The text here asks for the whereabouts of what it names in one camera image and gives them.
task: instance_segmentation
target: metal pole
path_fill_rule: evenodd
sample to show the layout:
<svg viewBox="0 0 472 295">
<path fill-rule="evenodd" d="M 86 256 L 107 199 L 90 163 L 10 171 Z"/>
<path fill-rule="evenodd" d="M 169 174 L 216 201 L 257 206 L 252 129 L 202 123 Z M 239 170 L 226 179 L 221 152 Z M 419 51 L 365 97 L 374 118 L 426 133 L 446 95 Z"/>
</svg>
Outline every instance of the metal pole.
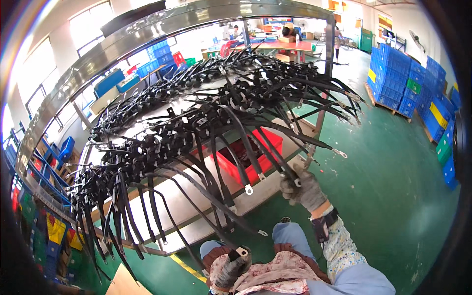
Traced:
<svg viewBox="0 0 472 295">
<path fill-rule="evenodd" d="M 87 131 L 89 131 L 92 128 L 92 125 L 90 125 L 90 122 L 88 121 L 87 117 L 85 116 L 84 112 L 80 109 L 80 107 L 76 104 L 75 101 L 72 102 L 72 105 L 74 106 L 74 109 L 76 109 L 77 115 L 79 115 L 80 120 L 85 124 L 87 127 Z"/>
<path fill-rule="evenodd" d="M 325 64 L 325 75 L 332 76 L 333 75 L 333 58 L 334 58 L 334 16 L 328 17 L 326 20 L 326 64 Z M 321 95 L 322 98 L 327 99 L 328 96 L 323 93 Z M 324 116 L 326 111 L 322 110 L 318 113 L 318 117 L 316 118 L 316 126 L 315 126 L 315 136 L 317 138 L 320 137 L 321 128 L 323 127 Z M 312 163 L 312 156 L 316 151 L 316 145 L 312 145 L 310 150 L 308 151 L 308 155 L 305 162 L 305 169 L 308 169 L 310 164 Z"/>
<path fill-rule="evenodd" d="M 243 20 L 244 24 L 244 44 L 247 46 L 250 44 L 249 42 L 249 29 L 247 28 L 247 20 Z"/>
</svg>

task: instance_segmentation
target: cable bundle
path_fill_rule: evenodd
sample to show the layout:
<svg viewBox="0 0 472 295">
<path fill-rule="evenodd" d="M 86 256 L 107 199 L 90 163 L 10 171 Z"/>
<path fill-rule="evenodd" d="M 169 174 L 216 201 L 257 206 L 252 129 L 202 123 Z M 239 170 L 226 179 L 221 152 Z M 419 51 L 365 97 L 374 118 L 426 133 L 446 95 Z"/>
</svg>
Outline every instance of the cable bundle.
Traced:
<svg viewBox="0 0 472 295">
<path fill-rule="evenodd" d="M 358 112 L 361 111 L 361 107 L 359 103 L 364 102 L 364 100 L 341 81 L 319 74 L 317 67 L 312 63 L 286 64 L 269 55 L 257 54 L 255 49 L 251 50 L 251 47 L 248 46 L 239 52 L 233 50 L 228 57 L 211 58 L 172 76 L 164 76 L 163 81 L 159 81 L 145 89 L 139 95 L 131 96 L 120 103 L 110 105 L 102 113 L 99 123 L 92 130 L 90 138 L 92 144 L 99 146 L 99 151 L 105 152 L 101 164 L 96 166 L 85 165 L 80 170 L 79 176 L 76 177 L 77 184 L 70 192 L 77 224 L 82 229 L 86 228 L 89 233 L 83 241 L 88 252 L 93 253 L 93 244 L 95 244 L 100 256 L 106 261 L 105 255 L 99 246 L 90 215 L 91 208 L 97 206 L 101 217 L 101 228 L 105 237 L 104 242 L 108 251 L 113 255 L 112 247 L 108 243 L 110 240 L 124 265 L 136 280 L 128 263 L 126 263 L 121 241 L 122 219 L 126 239 L 132 242 L 137 255 L 144 259 L 142 254 L 142 250 L 145 249 L 143 247 L 144 240 L 135 224 L 127 193 L 129 187 L 136 187 L 141 199 L 147 230 L 152 241 L 156 242 L 156 233 L 151 229 L 144 204 L 143 192 L 146 190 L 149 190 L 151 211 L 160 238 L 166 243 L 166 235 L 160 223 L 156 197 L 162 199 L 170 221 L 192 258 L 195 259 L 201 270 L 205 269 L 198 255 L 192 252 L 172 218 L 165 196 L 154 190 L 155 177 L 163 177 L 173 181 L 185 198 L 198 211 L 199 215 L 215 230 L 220 239 L 240 255 L 244 255 L 245 251 L 228 239 L 227 233 L 224 232 L 220 224 L 217 215 L 218 210 L 224 213 L 229 232 L 232 232 L 235 226 L 238 226 L 249 233 L 266 236 L 265 232 L 253 228 L 230 209 L 234 206 L 234 202 L 224 184 L 217 162 L 217 141 L 222 142 L 232 155 L 246 193 L 251 195 L 253 188 L 240 159 L 224 137 L 227 131 L 236 130 L 238 132 L 247 151 L 247 156 L 261 181 L 265 179 L 265 176 L 253 152 L 249 138 L 254 141 L 262 154 L 267 157 L 280 174 L 288 177 L 294 187 L 300 186 L 298 176 L 268 140 L 261 127 L 273 128 L 284 133 L 307 154 L 308 147 L 315 145 L 347 157 L 328 144 L 302 134 L 298 121 L 325 110 L 350 124 L 352 124 L 350 119 L 353 117 L 360 125 Z M 226 83 L 219 88 L 202 89 L 205 83 L 217 79 L 224 79 Z M 323 98 L 320 93 L 324 93 L 327 98 Z M 333 93 L 344 95 L 348 102 L 343 103 Z M 169 108 L 169 114 L 166 116 L 142 120 L 147 124 L 146 129 L 133 137 L 125 137 L 119 134 L 132 123 L 135 123 L 140 116 L 164 106 L 176 98 L 184 98 L 184 100 L 192 102 L 193 105 L 179 115 L 175 114 L 172 108 Z M 291 110 L 291 107 L 296 103 L 298 105 L 311 105 L 315 107 L 315 110 L 296 117 Z M 291 112 L 291 118 L 286 113 L 287 109 Z M 270 118 L 273 117 L 282 119 L 285 126 L 272 123 Z M 265 145 L 264 142 L 252 134 L 251 129 L 259 131 Z M 110 140 L 111 138 L 122 138 L 124 143 L 121 145 L 114 144 Z M 219 185 L 203 161 L 205 146 L 209 146 L 213 153 Z M 195 150 L 198 152 L 198 157 L 195 157 L 192 153 Z M 173 163 L 180 163 L 190 168 L 198 175 L 202 185 L 184 171 L 174 167 Z M 208 198 L 213 208 L 216 224 L 208 220 L 175 179 L 161 172 L 156 173 L 156 171 L 164 170 L 182 175 Z M 103 205 L 109 197 L 112 199 L 111 206 L 105 212 Z M 112 217 L 116 236 L 111 230 L 110 220 Z M 96 264 L 94 255 L 92 255 L 92 260 L 97 273 L 100 274 L 101 270 Z"/>
</svg>

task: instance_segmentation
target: floral sleeve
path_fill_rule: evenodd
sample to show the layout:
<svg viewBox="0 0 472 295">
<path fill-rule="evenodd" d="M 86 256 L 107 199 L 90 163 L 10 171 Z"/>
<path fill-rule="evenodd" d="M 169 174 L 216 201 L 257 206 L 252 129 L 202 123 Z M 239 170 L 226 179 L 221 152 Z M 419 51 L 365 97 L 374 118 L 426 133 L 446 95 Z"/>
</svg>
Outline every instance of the floral sleeve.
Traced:
<svg viewBox="0 0 472 295">
<path fill-rule="evenodd" d="M 323 216 L 333 210 L 331 205 Z M 334 284 L 336 275 L 342 270 L 359 263 L 367 263 L 365 257 L 357 252 L 351 235 L 344 227 L 343 220 L 338 217 L 337 221 L 329 227 L 329 240 L 323 243 L 323 255 L 328 262 L 328 278 Z"/>
</svg>

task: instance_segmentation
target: work gloves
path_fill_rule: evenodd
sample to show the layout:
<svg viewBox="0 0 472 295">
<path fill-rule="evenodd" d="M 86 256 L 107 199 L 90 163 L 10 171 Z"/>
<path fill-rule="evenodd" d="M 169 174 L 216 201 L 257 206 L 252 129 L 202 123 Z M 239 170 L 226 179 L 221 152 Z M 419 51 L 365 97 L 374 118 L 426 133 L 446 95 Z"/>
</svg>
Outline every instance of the work gloves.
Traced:
<svg viewBox="0 0 472 295">
<path fill-rule="evenodd" d="M 223 270 L 213 281 L 213 285 L 222 289 L 231 288 L 236 283 L 236 280 L 249 270 L 252 265 L 251 250 L 246 246 L 241 247 L 247 250 L 247 255 L 244 257 L 239 256 L 233 250 L 228 255 Z"/>
<path fill-rule="evenodd" d="M 300 179 L 301 187 L 296 187 L 293 181 L 283 177 L 280 181 L 282 196 L 288 199 L 290 205 L 302 204 L 309 212 L 315 211 L 324 202 L 326 195 L 321 191 L 320 185 L 313 173 L 303 169 L 300 165 L 294 164 L 293 170 Z"/>
</svg>

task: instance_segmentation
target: worker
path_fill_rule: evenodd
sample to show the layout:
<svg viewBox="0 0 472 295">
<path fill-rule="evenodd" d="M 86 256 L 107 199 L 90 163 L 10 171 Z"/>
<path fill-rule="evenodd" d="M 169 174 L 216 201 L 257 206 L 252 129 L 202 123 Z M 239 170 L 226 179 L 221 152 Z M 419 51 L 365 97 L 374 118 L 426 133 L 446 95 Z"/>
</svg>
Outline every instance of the worker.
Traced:
<svg viewBox="0 0 472 295">
<path fill-rule="evenodd" d="M 284 26 L 282 28 L 282 36 L 283 37 L 289 37 L 289 36 L 293 36 L 293 37 L 296 37 L 296 36 L 299 36 L 300 37 L 300 41 L 302 40 L 302 34 L 300 34 L 300 31 L 298 29 L 291 29 L 287 26 Z"/>
<path fill-rule="evenodd" d="M 235 25 L 233 28 L 234 28 L 233 37 L 234 39 L 236 39 L 237 37 L 239 37 L 241 33 L 239 32 L 239 27 L 237 25 Z"/>
<path fill-rule="evenodd" d="M 337 27 L 336 23 L 337 23 L 337 21 L 335 20 L 334 21 L 334 49 L 336 51 L 336 62 L 337 62 L 337 59 L 339 58 L 339 47 L 341 47 L 340 37 L 343 38 L 343 35 L 341 34 L 341 31 Z"/>
<path fill-rule="evenodd" d="M 389 280 L 357 252 L 315 175 L 298 165 L 294 171 L 301 187 L 294 188 L 282 178 L 280 190 L 289 203 L 299 202 L 311 213 L 309 219 L 328 262 L 328 274 L 318 267 L 301 227 L 284 217 L 272 231 L 276 255 L 267 264 L 252 264 L 251 250 L 245 246 L 248 255 L 230 261 L 227 254 L 234 250 L 221 242 L 202 244 L 200 254 L 210 274 L 209 294 L 394 295 Z"/>
</svg>

